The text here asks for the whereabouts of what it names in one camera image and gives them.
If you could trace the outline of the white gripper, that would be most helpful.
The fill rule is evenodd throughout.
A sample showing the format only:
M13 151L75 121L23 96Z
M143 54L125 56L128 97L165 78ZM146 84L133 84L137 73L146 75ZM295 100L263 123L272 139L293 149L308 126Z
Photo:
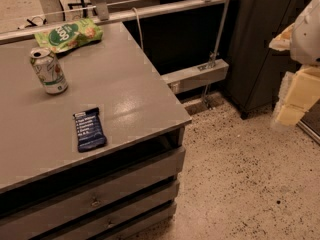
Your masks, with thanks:
M269 47L288 51L293 60L302 65L296 72L286 72L275 107L275 123L295 126L320 99L320 0L311 0Z

